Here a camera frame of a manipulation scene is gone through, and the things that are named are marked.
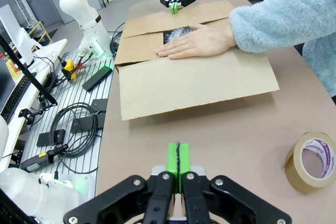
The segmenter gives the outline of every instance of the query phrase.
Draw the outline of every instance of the tape roll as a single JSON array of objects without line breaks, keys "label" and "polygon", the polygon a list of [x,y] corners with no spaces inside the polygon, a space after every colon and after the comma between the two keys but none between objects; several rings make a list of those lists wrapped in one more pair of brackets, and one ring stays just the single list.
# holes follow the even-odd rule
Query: tape roll
[{"label": "tape roll", "polygon": [[[311,176],[303,166],[302,151],[310,150],[317,154],[322,163],[320,178]],[[298,139],[288,154],[285,173],[288,182],[297,191],[310,194],[330,185],[336,179],[335,142],[322,132],[308,132]]]}]

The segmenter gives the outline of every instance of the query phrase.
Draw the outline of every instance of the brown tabletop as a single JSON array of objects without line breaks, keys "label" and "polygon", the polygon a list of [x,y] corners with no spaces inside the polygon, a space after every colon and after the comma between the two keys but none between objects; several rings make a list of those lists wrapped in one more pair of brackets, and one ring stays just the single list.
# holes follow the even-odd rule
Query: brown tabletop
[{"label": "brown tabletop", "polygon": [[[197,0],[198,3],[220,0]],[[247,0],[229,0],[249,5]],[[130,17],[164,10],[159,0],[134,5]],[[191,163],[209,179],[226,175],[291,215],[293,223],[334,223],[336,183],[303,195],[288,183],[286,155],[305,132],[336,140],[336,106],[294,48],[267,52],[280,90],[236,100],[121,121],[119,76],[109,94],[97,193],[130,175],[148,178],[167,161],[168,143],[190,144]]]}]

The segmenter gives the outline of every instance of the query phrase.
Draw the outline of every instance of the light blue fleece jacket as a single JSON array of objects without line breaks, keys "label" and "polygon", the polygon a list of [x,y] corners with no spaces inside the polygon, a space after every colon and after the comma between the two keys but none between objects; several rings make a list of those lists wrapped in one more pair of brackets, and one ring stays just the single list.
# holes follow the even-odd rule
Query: light blue fleece jacket
[{"label": "light blue fleece jacket", "polygon": [[230,22],[238,47],[246,52],[305,43],[304,59],[336,95],[336,0],[264,0],[236,8]]}]

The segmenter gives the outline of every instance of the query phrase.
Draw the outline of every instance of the person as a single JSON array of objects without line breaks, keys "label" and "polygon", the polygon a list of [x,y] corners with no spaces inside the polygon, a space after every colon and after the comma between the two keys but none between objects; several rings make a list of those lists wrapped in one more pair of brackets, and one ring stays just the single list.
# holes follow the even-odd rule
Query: person
[{"label": "person", "polygon": [[302,56],[336,104],[336,0],[264,0],[235,8],[225,28],[196,29],[155,52],[171,59],[211,56],[237,45],[242,51],[304,43]]}]

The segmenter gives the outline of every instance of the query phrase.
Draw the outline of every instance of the human hand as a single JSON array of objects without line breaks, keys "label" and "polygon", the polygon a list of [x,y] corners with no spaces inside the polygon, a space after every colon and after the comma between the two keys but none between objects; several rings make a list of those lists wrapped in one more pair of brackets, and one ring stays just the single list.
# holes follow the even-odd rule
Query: human hand
[{"label": "human hand", "polygon": [[231,25],[225,28],[209,27],[201,24],[190,24],[196,29],[189,34],[174,39],[155,52],[160,57],[182,59],[192,56],[212,56],[227,51],[236,45]]}]

